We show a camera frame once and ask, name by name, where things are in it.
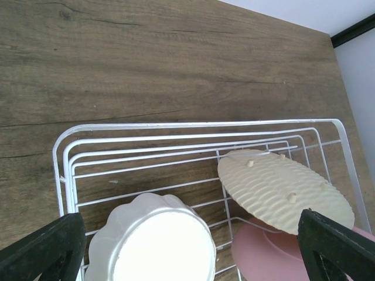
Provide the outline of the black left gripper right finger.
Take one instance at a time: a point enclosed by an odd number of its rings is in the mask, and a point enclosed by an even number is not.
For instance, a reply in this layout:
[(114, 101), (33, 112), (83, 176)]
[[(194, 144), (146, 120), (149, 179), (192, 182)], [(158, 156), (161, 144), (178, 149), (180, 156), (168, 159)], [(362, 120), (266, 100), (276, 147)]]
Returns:
[(310, 280), (374, 280), (374, 241), (310, 209), (298, 223)]

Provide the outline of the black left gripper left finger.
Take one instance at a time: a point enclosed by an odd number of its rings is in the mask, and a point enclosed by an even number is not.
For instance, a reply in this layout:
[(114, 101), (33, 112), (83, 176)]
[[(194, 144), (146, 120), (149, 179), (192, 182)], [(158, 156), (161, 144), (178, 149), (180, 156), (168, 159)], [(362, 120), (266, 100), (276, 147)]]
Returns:
[(76, 280), (86, 248), (80, 213), (66, 214), (1, 250), (1, 280)]

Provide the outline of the pink plate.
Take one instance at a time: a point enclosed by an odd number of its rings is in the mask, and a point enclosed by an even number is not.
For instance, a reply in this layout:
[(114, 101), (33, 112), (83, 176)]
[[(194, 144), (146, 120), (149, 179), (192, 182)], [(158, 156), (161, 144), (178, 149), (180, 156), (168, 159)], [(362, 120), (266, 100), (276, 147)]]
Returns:
[[(374, 235), (351, 229), (374, 241)], [(231, 253), (246, 280), (310, 280), (298, 244), (298, 234), (280, 231), (256, 218), (234, 236)]]

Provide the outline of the yellow woven bamboo tray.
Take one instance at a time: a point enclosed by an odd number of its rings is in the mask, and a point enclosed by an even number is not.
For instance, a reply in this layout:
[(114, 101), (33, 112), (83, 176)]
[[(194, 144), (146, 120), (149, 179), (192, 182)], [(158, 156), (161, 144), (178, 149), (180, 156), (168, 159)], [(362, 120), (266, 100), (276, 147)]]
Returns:
[(218, 162), (219, 179), (230, 197), (258, 220), (288, 234), (298, 233), (304, 209), (352, 229), (354, 212), (328, 180), (283, 154), (234, 150)]

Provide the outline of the white scalloped bowl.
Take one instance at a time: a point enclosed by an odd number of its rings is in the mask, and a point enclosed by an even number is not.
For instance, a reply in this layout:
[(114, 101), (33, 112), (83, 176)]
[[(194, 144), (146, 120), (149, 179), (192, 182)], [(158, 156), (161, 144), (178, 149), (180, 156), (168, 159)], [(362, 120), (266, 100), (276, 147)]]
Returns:
[(145, 193), (116, 207), (93, 236), (85, 280), (214, 280), (205, 221), (173, 195)]

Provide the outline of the white wire dish rack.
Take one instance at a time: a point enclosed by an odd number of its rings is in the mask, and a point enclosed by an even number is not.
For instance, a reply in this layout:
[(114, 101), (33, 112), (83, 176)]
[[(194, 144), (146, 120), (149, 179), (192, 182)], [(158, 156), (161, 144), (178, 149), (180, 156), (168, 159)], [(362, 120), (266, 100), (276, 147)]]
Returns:
[(207, 222), (216, 279), (244, 280), (230, 245), (250, 215), (217, 175), (219, 160), (242, 149), (284, 154), (316, 171), (347, 198), (356, 225), (372, 232), (354, 147), (336, 118), (74, 126), (52, 150), (59, 213), (81, 213), (91, 239), (115, 207), (147, 192), (172, 194)]

